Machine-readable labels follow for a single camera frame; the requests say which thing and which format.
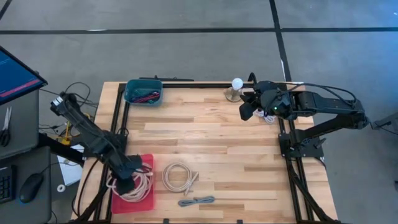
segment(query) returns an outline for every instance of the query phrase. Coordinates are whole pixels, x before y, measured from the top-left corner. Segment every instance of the teal plastic bin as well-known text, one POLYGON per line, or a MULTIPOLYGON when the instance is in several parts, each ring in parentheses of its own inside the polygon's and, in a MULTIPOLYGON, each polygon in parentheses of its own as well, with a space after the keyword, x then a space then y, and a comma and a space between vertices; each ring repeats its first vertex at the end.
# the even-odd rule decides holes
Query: teal plastic bin
POLYGON ((159 106, 162 104, 163 97, 163 84, 160 80, 130 80, 127 82, 126 89, 124 91, 124 99, 134 106, 159 106), (133 103, 131 99, 137 96, 143 96, 153 93, 154 91, 159 92, 159 99, 154 103, 133 103))

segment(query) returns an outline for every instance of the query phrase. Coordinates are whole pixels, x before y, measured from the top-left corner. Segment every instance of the concrete floor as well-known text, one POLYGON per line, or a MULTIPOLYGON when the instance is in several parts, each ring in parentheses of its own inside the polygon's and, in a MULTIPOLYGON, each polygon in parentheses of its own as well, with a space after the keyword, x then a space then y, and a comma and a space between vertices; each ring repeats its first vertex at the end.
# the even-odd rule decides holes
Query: concrete floor
MULTIPOLYGON (((398 26, 398 2, 390 0, 276 0, 283 27, 398 26)), ((266 0, 135 1, 13 0, 0 30, 273 27, 266 0)), ((293 81, 352 91, 368 116, 398 111, 398 33, 283 34, 293 81)), ((138 77, 232 80, 254 72, 283 81, 274 33, 0 35, 0 45, 62 91, 86 82, 98 101, 102 83, 138 77)), ((86 94, 81 86, 74 91, 86 94)), ((63 119, 49 110, 53 96, 40 93, 40 123, 63 119)), ((316 115, 321 123, 329 116, 316 115)), ((326 165, 336 210, 346 223, 396 223, 398 138, 367 127, 326 135, 326 165)), ((62 182, 53 174, 54 188, 62 182)), ((54 194, 58 222, 70 218, 76 185, 54 194)))

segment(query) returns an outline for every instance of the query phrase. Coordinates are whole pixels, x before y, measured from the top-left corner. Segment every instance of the white ball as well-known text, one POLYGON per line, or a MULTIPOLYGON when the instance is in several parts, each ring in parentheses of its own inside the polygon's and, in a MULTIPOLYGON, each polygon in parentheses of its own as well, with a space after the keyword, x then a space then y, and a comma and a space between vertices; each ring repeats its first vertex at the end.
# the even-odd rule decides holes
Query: white ball
POLYGON ((232 80, 232 88, 234 88, 234 90, 239 90, 242 87, 243 87, 242 79, 234 78, 234 80, 232 80))

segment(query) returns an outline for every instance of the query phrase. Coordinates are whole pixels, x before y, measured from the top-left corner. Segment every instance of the computer monitor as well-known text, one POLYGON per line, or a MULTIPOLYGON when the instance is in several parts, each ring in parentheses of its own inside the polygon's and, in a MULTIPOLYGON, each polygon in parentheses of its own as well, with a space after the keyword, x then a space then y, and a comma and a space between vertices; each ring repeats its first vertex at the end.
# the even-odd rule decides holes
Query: computer monitor
POLYGON ((0 105, 45 85, 37 72, 0 46, 0 105))

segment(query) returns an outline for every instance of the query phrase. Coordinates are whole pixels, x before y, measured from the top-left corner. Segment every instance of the wooden table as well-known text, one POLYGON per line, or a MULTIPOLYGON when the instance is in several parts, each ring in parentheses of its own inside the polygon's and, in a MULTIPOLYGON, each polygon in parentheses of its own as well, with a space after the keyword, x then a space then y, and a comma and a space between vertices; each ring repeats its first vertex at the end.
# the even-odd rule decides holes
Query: wooden table
MULTIPOLYGON (((102 129, 110 129, 118 85, 118 82, 104 83, 95 119, 102 129)), ((164 218, 169 218, 171 223, 236 223, 238 219, 244 223, 295 222, 285 160, 277 140, 278 121, 267 124, 256 116, 242 121, 239 115, 242 101, 227 101, 223 90, 165 88, 160 107, 130 108, 126 152, 154 155, 155 210, 112 215, 112 223, 162 223, 164 218), (186 197, 183 193, 167 191, 162 184, 164 167, 177 161, 199 172, 186 197), (183 198, 209 195, 216 197, 215 203, 185 208, 177 205, 183 198)), ((313 126, 313 119, 299 118, 295 125, 297 129, 306 129, 313 126)), ((85 162, 82 180, 93 162, 94 159, 85 162)), ((326 214, 337 218, 325 168, 311 158, 304 158, 303 163, 310 193, 326 214)), ((98 191, 102 169, 103 165, 97 163, 88 179, 82 211, 98 191)), ((174 184, 182 183, 185 178, 185 173, 178 169, 170 175, 174 184)), ((299 197, 302 216, 306 219, 300 193, 299 197)), ((107 205, 108 195, 103 201, 101 218, 105 218, 107 205)))

